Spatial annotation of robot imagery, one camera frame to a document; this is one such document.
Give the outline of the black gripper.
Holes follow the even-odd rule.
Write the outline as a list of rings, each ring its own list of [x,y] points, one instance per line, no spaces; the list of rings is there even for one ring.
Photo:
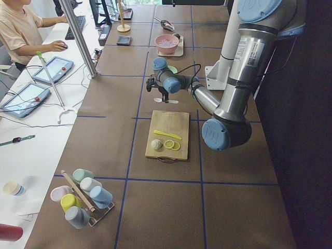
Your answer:
[[[162,94],[163,100],[169,100],[169,93],[166,91],[164,87],[158,87],[158,91]]]

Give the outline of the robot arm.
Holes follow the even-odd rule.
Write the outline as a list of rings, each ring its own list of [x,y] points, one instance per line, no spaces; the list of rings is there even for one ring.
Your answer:
[[[256,78],[264,72],[276,40],[303,32],[306,11],[306,1],[234,1],[220,58],[206,74],[225,88],[221,99],[197,77],[172,73],[162,57],[154,59],[146,88],[157,88],[165,99],[187,90],[211,115],[202,128],[206,145],[216,151],[240,146],[252,134],[244,111]]]

